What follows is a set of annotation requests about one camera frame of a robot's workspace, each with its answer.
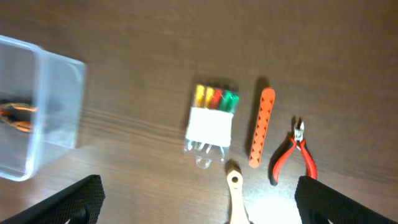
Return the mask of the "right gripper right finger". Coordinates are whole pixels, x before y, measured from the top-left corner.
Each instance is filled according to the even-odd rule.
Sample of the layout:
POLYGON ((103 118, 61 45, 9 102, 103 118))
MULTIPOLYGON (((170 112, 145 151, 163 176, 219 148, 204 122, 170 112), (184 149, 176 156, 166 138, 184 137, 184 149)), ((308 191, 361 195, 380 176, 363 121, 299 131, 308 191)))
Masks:
POLYGON ((396 223, 308 176, 299 178, 295 201, 303 224, 396 223))

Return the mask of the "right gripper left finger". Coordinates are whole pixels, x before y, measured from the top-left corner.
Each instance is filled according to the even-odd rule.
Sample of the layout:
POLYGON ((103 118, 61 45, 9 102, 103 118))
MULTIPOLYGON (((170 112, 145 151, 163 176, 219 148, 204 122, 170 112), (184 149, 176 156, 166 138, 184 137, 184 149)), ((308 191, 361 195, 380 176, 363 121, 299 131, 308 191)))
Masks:
POLYGON ((96 224, 105 200, 100 175, 89 175, 1 224, 96 224))

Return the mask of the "orange black long-nose pliers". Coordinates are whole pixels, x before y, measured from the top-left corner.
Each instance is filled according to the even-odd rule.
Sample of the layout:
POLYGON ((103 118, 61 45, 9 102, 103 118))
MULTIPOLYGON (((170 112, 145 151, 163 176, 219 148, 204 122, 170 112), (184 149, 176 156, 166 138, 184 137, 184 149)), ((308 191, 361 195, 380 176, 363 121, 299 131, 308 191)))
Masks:
POLYGON ((33 131, 31 119, 36 111, 30 103, 1 100, 1 122, 25 133, 33 131))

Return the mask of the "orange bit holder strip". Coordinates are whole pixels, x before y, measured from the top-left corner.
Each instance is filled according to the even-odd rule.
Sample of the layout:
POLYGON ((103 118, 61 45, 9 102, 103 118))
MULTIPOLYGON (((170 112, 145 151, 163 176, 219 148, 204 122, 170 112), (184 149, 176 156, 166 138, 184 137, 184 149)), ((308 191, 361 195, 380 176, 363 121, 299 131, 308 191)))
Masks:
POLYGON ((275 91, 271 87, 262 90, 259 104, 259 111, 256 117, 254 136, 249 155, 249 165, 252 168, 259 167, 262 151, 266 141, 268 125, 271 118, 272 108, 275 102, 275 91))

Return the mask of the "screwdriver set clear pack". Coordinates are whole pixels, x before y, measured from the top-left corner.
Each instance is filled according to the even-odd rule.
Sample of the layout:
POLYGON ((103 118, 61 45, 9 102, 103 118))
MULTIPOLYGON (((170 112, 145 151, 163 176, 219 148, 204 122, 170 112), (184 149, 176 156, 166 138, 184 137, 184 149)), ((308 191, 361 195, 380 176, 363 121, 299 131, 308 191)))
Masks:
POLYGON ((207 169, 212 162, 228 160, 232 123, 239 101, 235 91, 196 85, 183 152, 193 156, 199 168, 207 169))

